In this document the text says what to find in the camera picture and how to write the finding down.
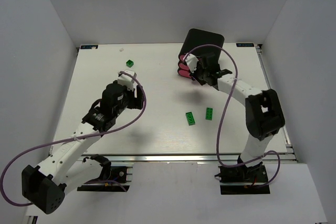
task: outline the small white object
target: small white object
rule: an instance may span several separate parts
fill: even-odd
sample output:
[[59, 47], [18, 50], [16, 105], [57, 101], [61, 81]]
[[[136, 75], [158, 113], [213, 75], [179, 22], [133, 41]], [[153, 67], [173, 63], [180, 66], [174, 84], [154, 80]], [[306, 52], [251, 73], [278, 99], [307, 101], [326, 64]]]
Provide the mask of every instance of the small white object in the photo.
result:
[[[131, 70], [125, 70], [124, 72], [130, 74], [133, 77], [136, 77], [137, 75], [137, 73]], [[126, 86], [127, 90], [134, 90], [134, 86], [133, 86], [134, 80], [131, 77], [126, 76], [124, 74], [118, 77], [118, 84]]]
[[132, 174], [127, 174], [126, 175], [126, 181], [132, 181], [133, 175]]
[[76, 141], [78, 141], [78, 142], [80, 141], [80, 139], [77, 138], [76, 133], [75, 133], [74, 135], [72, 135], [72, 137], [73, 137], [74, 140], [76, 140]]
[[190, 72], [193, 73], [196, 70], [198, 59], [196, 56], [189, 54], [188, 57], [185, 59], [185, 63], [187, 63]]

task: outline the green block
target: green block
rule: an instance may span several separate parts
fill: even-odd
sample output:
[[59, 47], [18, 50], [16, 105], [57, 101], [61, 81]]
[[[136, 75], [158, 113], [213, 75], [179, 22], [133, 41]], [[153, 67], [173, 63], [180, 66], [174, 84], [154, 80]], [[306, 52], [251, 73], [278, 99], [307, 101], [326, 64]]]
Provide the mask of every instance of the green block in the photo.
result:
[[188, 121], [189, 126], [195, 124], [195, 120], [194, 120], [194, 117], [193, 117], [193, 113], [191, 113], [191, 112], [187, 112], [187, 113], [185, 113], [185, 116], [187, 117], [187, 121]]
[[131, 61], [131, 60], [128, 60], [128, 61], [126, 62], [126, 66], [128, 66], [129, 68], [133, 67], [133, 65], [134, 65], [134, 62]]
[[205, 119], [212, 120], [212, 108], [206, 108]]

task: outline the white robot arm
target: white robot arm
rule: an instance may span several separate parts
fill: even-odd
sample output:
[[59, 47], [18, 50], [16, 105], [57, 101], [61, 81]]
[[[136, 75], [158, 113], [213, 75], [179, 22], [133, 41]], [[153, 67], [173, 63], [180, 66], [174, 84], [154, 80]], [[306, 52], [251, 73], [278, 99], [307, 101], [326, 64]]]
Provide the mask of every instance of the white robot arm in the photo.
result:
[[[230, 94], [235, 81], [231, 71], [221, 70], [215, 55], [196, 57], [192, 54], [185, 59], [190, 76], [201, 85], [209, 84], [218, 91]], [[285, 119], [277, 93], [272, 90], [260, 90], [237, 80], [232, 97], [246, 108], [246, 126], [249, 131], [246, 146], [238, 158], [238, 163], [263, 156], [265, 149]], [[262, 159], [246, 164], [242, 169], [244, 176], [254, 176], [262, 164]]]
[[[133, 71], [125, 72], [136, 77]], [[132, 78], [119, 74], [118, 80], [107, 85], [102, 98], [93, 103], [73, 132], [72, 137], [76, 141], [64, 143], [37, 166], [28, 165], [22, 171], [22, 191], [25, 198], [44, 213], [50, 214], [59, 207], [66, 194], [85, 182], [109, 179], [111, 162], [101, 155], [86, 157], [79, 166], [74, 163], [102, 137], [101, 133], [115, 125], [123, 110], [143, 108], [142, 90], [137, 86], [135, 97], [133, 85]]]

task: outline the white wall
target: white wall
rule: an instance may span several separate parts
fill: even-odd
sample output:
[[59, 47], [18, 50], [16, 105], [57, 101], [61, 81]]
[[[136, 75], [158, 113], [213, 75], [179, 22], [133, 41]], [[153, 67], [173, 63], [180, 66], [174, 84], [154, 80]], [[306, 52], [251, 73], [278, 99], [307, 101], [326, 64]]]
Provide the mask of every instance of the white wall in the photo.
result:
[[[0, 170], [16, 154], [53, 139], [76, 50], [49, 0], [0, 0]], [[14, 163], [5, 178], [12, 200], [21, 171], [47, 150]], [[1, 223], [21, 223], [25, 208], [0, 197]]]
[[294, 150], [336, 223], [336, 0], [287, 0], [264, 44]]
[[183, 42], [192, 28], [264, 42], [286, 0], [51, 0], [76, 46]]

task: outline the white table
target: white table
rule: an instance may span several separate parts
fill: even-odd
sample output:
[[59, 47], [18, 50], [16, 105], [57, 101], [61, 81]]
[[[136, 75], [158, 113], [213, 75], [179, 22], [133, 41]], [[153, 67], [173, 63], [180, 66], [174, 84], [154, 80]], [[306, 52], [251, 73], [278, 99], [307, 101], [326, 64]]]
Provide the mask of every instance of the white table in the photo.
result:
[[[271, 176], [276, 165], [266, 165]], [[281, 166], [269, 195], [221, 195], [216, 163], [137, 163], [127, 193], [73, 191], [52, 214], [35, 206], [40, 224], [314, 224], [325, 222], [305, 164]]]
[[[138, 80], [148, 98], [140, 120], [120, 132], [104, 136], [88, 149], [88, 154], [213, 154], [219, 118], [227, 94], [209, 86], [200, 86], [177, 74], [177, 55], [182, 44], [99, 45], [78, 53], [66, 103], [55, 140], [69, 137], [77, 128], [93, 101], [101, 98], [106, 85], [117, 79], [117, 72], [127, 69], [131, 59]], [[224, 44], [238, 65], [239, 78], [252, 86], [268, 89], [254, 47], [237, 48]], [[222, 68], [234, 70], [230, 59], [221, 54]], [[205, 120], [207, 107], [214, 110], [213, 120]], [[186, 112], [193, 112], [196, 124], [189, 126]], [[139, 110], [125, 110], [115, 127], [130, 122]], [[240, 153], [247, 141], [245, 108], [230, 102], [221, 134], [220, 152]], [[270, 142], [268, 150], [286, 152], [284, 132]]]

